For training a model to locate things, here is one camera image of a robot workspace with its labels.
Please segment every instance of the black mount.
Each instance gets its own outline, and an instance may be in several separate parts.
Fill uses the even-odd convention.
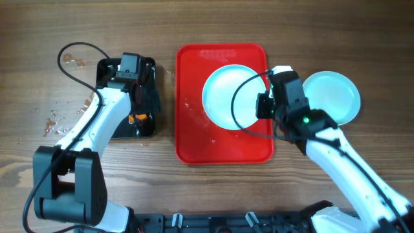
[[[320,201],[302,211],[256,214],[258,224],[251,227],[244,214],[184,215],[177,224],[174,216],[162,214],[136,214],[134,224],[129,224],[127,233],[315,233],[311,217],[319,210],[332,206]],[[355,212],[347,213],[356,217]],[[96,233],[92,230],[76,229],[76,233]]]
[[[62,152],[57,147],[40,146],[33,157],[33,182]],[[59,181],[58,175],[74,172],[75,183]],[[69,151],[56,170],[41,183],[34,196],[34,211],[40,219],[97,225],[104,216],[107,190],[97,152]]]
[[[153,58],[123,53],[122,58],[102,59],[96,71],[96,88],[118,88],[129,93],[130,115],[115,130],[113,139],[149,137],[155,133],[155,114],[161,112],[155,85]]]

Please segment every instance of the water droplet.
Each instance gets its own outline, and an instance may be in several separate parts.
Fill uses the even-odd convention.
[[[175,88],[175,74],[171,75],[171,87]]]
[[[46,121],[45,134],[43,136],[46,137],[53,130],[56,124],[58,123],[48,118]]]
[[[66,62],[66,65],[74,63],[76,67],[84,67],[86,66],[86,63],[83,62],[82,59],[74,58],[72,54],[65,54],[63,55],[64,62]]]
[[[50,110],[50,113],[52,114],[52,116],[53,116],[53,119],[57,119],[57,115],[56,115],[56,111],[55,110]]]
[[[83,103],[83,106],[85,107],[89,107],[91,105],[91,101],[89,101],[88,99],[85,100],[85,103]]]

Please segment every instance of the wood grain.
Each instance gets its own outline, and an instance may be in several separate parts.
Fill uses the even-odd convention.
[[[410,1],[38,1],[0,5],[0,232],[21,232],[32,187],[32,156],[71,128],[90,91],[56,65],[62,46],[87,41],[112,57],[137,52],[157,61],[163,112],[159,133],[114,140],[102,166],[109,198],[137,213],[218,213],[299,210],[322,199],[351,208],[325,172],[292,145],[276,142],[266,164],[181,164],[174,150],[175,54],[188,43],[255,42],[268,65],[289,64],[303,79],[336,71],[360,90],[362,109],[342,129],[361,156],[392,187],[414,200],[414,5]],[[102,55],[87,47],[68,64],[93,84]],[[40,221],[48,232],[61,223]]]

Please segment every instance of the black bracket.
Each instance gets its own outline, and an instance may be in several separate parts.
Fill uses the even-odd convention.
[[[276,106],[286,106],[286,116],[295,117],[310,109],[303,92],[302,82],[295,71],[285,71],[268,76]]]
[[[62,150],[40,146],[33,157],[33,182],[36,184],[46,168]],[[84,149],[70,151],[42,182],[34,196],[34,211],[40,219],[97,225],[107,204],[107,190],[97,152]],[[59,181],[58,175],[75,173],[75,183]]]
[[[269,97],[270,91],[257,94],[256,101],[256,117],[258,119],[272,119],[274,118],[274,100]]]
[[[224,217],[210,218],[210,233],[231,233],[227,227],[227,220]]]
[[[327,207],[331,207],[333,204],[329,201],[320,201],[318,203],[315,203],[313,205],[310,205],[306,208],[304,208],[301,211],[301,228],[302,232],[306,233],[316,233],[315,228],[312,224],[311,217],[318,212],[319,210],[322,210]]]
[[[131,112],[121,121],[113,139],[149,137],[155,133],[155,115],[161,112],[156,68],[153,58],[127,52],[122,58],[98,62],[96,88],[120,89],[129,93],[131,101]]]

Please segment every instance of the white plate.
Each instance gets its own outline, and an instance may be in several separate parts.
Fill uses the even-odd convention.
[[[358,114],[361,97],[354,83],[344,75],[322,71],[312,74],[303,83],[311,109],[322,109],[338,125],[346,124]]]
[[[235,90],[256,74],[254,70],[244,65],[226,65],[208,77],[202,89],[202,106],[214,124],[230,130],[240,129],[232,118],[230,104]],[[257,121],[257,94],[265,91],[265,83],[257,77],[246,83],[237,93],[234,100],[234,115],[243,128]]]

